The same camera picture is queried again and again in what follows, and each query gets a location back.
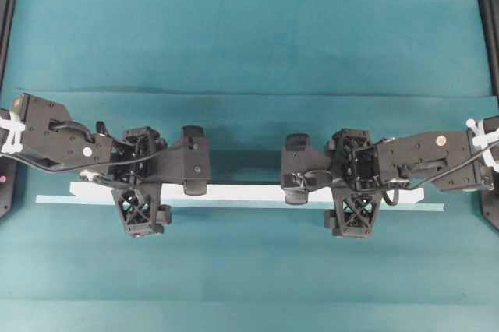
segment screw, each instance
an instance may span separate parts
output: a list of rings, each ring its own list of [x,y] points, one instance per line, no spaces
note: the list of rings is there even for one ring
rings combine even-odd
[[[92,149],[90,149],[89,147],[84,147],[83,148],[83,155],[85,157],[91,157],[92,156]]]
[[[447,137],[445,136],[438,136],[436,139],[435,139],[435,143],[439,146],[439,147],[442,147],[443,145],[445,145],[447,143]]]

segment white plastic bar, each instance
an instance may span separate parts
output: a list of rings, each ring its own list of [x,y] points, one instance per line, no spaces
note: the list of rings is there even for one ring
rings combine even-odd
[[[37,196],[37,203],[64,203],[82,205],[113,205],[111,189],[89,182],[72,182],[72,196]],[[382,210],[443,211],[442,203],[418,203],[424,198],[424,190],[400,191],[399,205],[382,204]],[[293,206],[284,202],[284,192],[279,185],[229,185],[210,184],[203,196],[186,196],[181,185],[164,184],[161,202],[173,207],[231,207],[326,210],[331,208],[331,190],[324,188],[309,194],[309,203]]]

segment zip tie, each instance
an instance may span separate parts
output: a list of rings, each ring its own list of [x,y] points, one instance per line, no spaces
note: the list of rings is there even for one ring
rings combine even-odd
[[[5,143],[2,145],[2,153],[14,154],[22,151],[21,134],[26,126],[21,122],[20,117],[16,113],[10,112],[10,119],[0,118],[0,128],[9,131]]]
[[[485,149],[489,144],[499,140],[499,128],[486,134],[483,127],[483,120],[480,120],[477,123],[474,119],[468,119],[466,121],[466,126],[475,134],[472,138],[472,143],[475,147],[479,147],[480,150]],[[485,163],[487,167],[492,167],[495,172],[499,172],[499,163],[492,157],[490,149],[483,152],[483,163]]]

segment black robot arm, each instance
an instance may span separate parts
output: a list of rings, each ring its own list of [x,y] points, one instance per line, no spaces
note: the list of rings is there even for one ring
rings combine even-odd
[[[78,172],[84,181],[111,187],[129,235],[162,233],[170,223],[170,207],[161,204],[163,183],[181,184],[187,195],[206,193],[211,166],[201,127],[183,127],[170,147],[149,127],[127,129],[117,140],[103,122],[91,132],[62,104],[29,94],[0,117],[2,156],[49,173]]]
[[[499,171],[499,117],[467,125],[466,132],[425,132],[377,143],[365,130],[343,129],[323,153],[310,146],[308,135],[290,135],[281,157],[285,201],[307,203],[310,192],[331,188],[334,209],[326,211],[326,227],[333,235],[365,238],[381,201],[397,204],[400,190],[429,182],[441,191],[492,190],[493,172]]]

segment teal table surface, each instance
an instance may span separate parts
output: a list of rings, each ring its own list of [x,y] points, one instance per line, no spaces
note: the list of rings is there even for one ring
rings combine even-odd
[[[497,115],[477,0],[17,0],[2,107],[22,92],[93,127],[204,126],[214,180],[277,182],[287,134],[321,148]],[[0,221],[0,330],[499,328],[499,234],[476,193],[382,212],[368,240],[320,211],[173,208],[134,239],[107,206],[36,204],[76,175],[19,168]]]

